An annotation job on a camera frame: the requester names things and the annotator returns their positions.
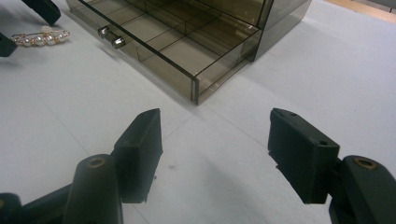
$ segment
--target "white table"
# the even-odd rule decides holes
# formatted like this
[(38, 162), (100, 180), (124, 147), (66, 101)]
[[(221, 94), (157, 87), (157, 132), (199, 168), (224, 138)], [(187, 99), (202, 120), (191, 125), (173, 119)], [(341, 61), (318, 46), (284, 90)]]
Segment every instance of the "white table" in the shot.
[[(55, 3), (69, 40), (0, 58), (0, 191), (23, 204), (69, 184), (79, 161), (110, 153), (157, 107), (164, 153), (148, 202), (123, 206), (126, 224), (331, 223), (328, 205), (303, 205), (268, 156), (273, 107), (330, 136), (340, 158), (369, 157), (396, 175), (394, 24), (314, 0), (297, 27), (195, 106)], [(4, 35), (44, 24), (22, 1), (0, 3)]]

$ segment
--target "table surface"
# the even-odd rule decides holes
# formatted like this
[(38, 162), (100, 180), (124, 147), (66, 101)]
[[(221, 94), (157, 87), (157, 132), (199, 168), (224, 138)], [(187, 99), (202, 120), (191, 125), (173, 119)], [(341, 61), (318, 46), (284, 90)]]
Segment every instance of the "table surface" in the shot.
[[(79, 161), (110, 153), (152, 108), (164, 153), (148, 201), (123, 206), (126, 224), (331, 223), (330, 197), (303, 205), (268, 156), (274, 107), (330, 136), (340, 158), (369, 157), (396, 175), (395, 24), (313, 0), (291, 32), (195, 106), (55, 3), (69, 40), (0, 58), (0, 191), (23, 204), (71, 183)], [(0, 3), (6, 36), (44, 24), (22, 1)]]

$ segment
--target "storage box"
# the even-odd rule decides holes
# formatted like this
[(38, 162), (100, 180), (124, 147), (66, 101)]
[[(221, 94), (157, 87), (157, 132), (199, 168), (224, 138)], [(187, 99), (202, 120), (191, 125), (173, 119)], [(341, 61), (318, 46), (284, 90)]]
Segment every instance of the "storage box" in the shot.
[(195, 104), (253, 62), (311, 0), (67, 0), (115, 49)]

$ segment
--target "hair clip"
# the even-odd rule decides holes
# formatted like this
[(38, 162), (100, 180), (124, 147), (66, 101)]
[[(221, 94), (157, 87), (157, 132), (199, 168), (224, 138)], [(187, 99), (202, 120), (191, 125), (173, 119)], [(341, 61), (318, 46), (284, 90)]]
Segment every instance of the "hair clip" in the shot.
[(18, 46), (31, 47), (61, 43), (64, 42), (68, 36), (70, 36), (70, 32), (66, 30), (54, 31), (49, 26), (43, 26), (41, 27), (41, 33), (13, 35), (11, 40)]

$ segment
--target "pearl hair clip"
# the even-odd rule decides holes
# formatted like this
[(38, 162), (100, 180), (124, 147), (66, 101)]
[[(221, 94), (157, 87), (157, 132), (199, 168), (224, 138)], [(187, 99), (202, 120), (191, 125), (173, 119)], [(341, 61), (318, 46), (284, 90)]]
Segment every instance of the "pearl hair clip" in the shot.
[(54, 31), (49, 26), (41, 27), (41, 33), (13, 35), (11, 40), (19, 46), (44, 46), (64, 42), (70, 36), (66, 30)]

